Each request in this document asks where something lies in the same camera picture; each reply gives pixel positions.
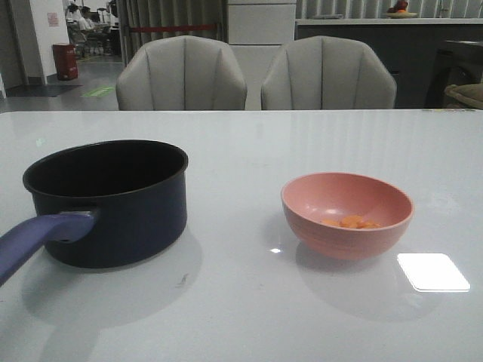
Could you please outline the red trash bin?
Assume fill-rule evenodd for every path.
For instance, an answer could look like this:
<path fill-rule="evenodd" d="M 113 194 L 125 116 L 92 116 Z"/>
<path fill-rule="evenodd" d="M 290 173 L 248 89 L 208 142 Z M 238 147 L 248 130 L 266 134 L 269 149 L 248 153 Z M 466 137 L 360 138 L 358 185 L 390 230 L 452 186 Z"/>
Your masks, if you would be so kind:
<path fill-rule="evenodd" d="M 78 67 L 73 44 L 53 44 L 52 51 L 57 71 L 57 79 L 69 81 L 78 77 Z"/>

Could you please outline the seated person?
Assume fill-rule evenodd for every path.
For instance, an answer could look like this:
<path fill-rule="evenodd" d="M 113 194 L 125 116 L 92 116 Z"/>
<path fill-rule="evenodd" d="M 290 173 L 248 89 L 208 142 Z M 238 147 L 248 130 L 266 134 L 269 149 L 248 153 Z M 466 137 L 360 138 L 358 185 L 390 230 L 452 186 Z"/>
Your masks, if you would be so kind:
<path fill-rule="evenodd" d="M 91 9 L 84 6 L 80 10 L 81 18 L 78 21 L 80 32 L 86 37 L 92 45 L 102 45 L 103 52 L 107 50 L 109 35 L 103 29 L 96 27 L 91 19 Z"/>

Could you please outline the red barrier belt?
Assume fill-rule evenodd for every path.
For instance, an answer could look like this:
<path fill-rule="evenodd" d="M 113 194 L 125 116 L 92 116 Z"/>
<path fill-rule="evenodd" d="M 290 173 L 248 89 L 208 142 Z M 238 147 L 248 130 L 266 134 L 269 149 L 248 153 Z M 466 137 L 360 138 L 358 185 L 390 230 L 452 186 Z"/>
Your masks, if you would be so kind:
<path fill-rule="evenodd" d="M 129 32 L 135 33 L 158 33 L 158 32 L 192 32 L 192 31 L 208 31 L 217 30 L 218 24 L 199 24 L 199 25 L 182 25 L 182 26 L 136 26 L 129 27 Z"/>

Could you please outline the fruit plate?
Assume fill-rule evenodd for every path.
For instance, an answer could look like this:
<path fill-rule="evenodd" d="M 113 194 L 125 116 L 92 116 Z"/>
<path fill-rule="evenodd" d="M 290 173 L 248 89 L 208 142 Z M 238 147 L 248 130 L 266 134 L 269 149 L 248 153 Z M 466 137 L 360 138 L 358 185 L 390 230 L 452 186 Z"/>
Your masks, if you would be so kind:
<path fill-rule="evenodd" d="M 391 19 L 411 19 L 417 17 L 418 13 L 408 10 L 408 1 L 397 0 L 392 7 L 386 11 L 386 16 Z"/>

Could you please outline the grey chair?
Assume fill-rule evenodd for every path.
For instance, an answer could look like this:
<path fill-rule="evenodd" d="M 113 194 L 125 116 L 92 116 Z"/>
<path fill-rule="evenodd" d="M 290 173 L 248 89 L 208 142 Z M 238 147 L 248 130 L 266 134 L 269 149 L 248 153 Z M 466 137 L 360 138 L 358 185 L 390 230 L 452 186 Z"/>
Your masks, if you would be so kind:
<path fill-rule="evenodd" d="M 374 50 L 330 36 L 282 45 L 262 81 L 262 110 L 392 109 L 397 85 Z"/>
<path fill-rule="evenodd" d="M 191 35 L 146 43 L 116 82 L 122 111 L 244 110 L 247 93 L 232 48 Z"/>

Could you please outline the left grey chair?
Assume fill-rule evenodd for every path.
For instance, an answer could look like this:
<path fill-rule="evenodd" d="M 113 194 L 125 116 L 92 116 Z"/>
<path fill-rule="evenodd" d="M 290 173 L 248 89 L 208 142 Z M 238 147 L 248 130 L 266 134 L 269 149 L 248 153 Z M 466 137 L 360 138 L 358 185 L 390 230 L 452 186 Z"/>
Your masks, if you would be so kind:
<path fill-rule="evenodd" d="M 247 93 L 232 48 L 191 35 L 146 43 L 116 82 L 122 111 L 244 110 Z"/>

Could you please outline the dark counter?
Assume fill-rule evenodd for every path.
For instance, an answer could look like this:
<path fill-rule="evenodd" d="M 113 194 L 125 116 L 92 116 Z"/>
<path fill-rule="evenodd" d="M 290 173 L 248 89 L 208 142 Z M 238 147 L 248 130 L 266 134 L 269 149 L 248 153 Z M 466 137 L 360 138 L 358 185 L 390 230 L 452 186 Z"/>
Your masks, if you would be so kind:
<path fill-rule="evenodd" d="M 396 107 L 425 108 L 438 46 L 443 41 L 482 41 L 480 19 L 298 20 L 298 39 L 316 35 L 368 44 L 397 83 Z"/>

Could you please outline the pink bowl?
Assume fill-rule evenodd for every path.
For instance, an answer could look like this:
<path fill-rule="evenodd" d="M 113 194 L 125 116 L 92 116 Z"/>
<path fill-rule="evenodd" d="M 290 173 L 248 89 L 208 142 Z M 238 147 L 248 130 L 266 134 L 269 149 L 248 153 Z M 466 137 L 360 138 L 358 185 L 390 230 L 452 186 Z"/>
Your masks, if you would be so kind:
<path fill-rule="evenodd" d="M 324 172 L 299 176 L 281 190 L 285 218 L 311 250 L 335 259 L 379 256 L 405 233 L 414 204 L 403 191 L 382 180 L 354 173 Z M 323 225 L 323 219 L 359 215 L 378 229 Z"/>

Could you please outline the olive cushion seat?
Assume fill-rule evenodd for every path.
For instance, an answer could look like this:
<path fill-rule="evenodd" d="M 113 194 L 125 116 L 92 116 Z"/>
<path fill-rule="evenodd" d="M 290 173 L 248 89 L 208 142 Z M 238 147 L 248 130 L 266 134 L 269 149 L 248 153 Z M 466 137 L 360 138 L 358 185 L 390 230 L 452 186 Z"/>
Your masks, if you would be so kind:
<path fill-rule="evenodd" d="M 482 109 L 482 83 L 451 84 L 445 88 L 445 96 L 449 99 L 447 108 L 450 109 Z"/>

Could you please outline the right grey chair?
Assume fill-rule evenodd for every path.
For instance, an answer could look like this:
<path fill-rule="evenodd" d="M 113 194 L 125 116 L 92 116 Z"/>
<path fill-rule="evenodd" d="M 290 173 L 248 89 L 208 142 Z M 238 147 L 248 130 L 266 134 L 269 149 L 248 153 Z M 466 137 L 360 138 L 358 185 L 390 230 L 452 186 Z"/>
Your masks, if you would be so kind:
<path fill-rule="evenodd" d="M 262 110 L 392 109 L 397 85 L 374 50 L 330 36 L 282 45 L 262 81 Z"/>

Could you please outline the dark blue saucepan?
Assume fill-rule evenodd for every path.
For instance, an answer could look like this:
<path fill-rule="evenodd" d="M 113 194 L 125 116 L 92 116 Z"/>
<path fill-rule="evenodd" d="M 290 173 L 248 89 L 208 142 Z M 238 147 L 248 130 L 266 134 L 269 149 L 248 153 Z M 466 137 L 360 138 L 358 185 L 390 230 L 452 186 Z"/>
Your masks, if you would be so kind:
<path fill-rule="evenodd" d="M 145 260 L 186 227 L 187 154 L 154 140 L 111 140 L 65 149 L 29 166 L 23 185 L 35 217 L 1 238 L 1 280 L 38 249 L 82 268 Z"/>

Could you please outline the orange ham slices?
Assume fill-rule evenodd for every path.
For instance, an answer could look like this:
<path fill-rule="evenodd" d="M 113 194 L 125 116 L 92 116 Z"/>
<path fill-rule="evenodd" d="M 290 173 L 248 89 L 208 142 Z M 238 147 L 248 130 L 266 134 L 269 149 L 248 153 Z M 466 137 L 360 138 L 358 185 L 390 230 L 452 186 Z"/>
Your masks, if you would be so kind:
<path fill-rule="evenodd" d="M 321 223 L 323 225 L 346 229 L 378 229 L 382 227 L 381 224 L 374 222 L 373 220 L 364 219 L 359 215 L 349 215 L 342 219 L 323 219 Z"/>

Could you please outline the white cabinet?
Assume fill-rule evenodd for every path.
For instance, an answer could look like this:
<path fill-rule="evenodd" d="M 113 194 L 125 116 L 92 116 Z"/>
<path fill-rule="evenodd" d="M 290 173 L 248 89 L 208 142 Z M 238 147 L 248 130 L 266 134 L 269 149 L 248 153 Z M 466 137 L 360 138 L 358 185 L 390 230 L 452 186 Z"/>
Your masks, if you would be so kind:
<path fill-rule="evenodd" d="M 260 109 L 260 88 L 278 48 L 294 39 L 295 1 L 228 1 L 227 41 L 248 87 L 245 108 Z"/>

